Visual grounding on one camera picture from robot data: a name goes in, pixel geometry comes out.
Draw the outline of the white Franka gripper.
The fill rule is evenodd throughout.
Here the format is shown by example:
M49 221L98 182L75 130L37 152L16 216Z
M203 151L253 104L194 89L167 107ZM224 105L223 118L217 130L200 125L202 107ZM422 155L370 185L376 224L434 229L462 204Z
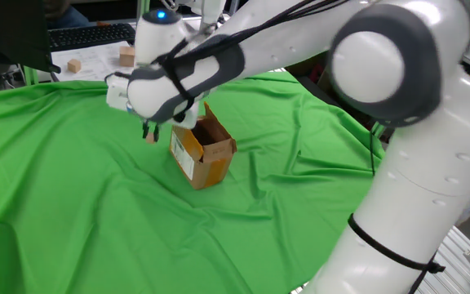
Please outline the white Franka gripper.
M131 114L136 114L136 112L131 107L130 101L127 98L126 88L128 84L127 78L121 78L116 74L109 74L105 77L105 82L107 84L107 104L115 109L119 109ZM172 118L167 121L171 125L178 127L195 127L198 119L199 107L196 102L193 106L184 112L184 120L182 122L177 122L175 118ZM159 141L160 127L158 124L155 125L153 129L153 142L157 143ZM149 134L149 120L144 120L143 122L143 135L142 138L146 139Z

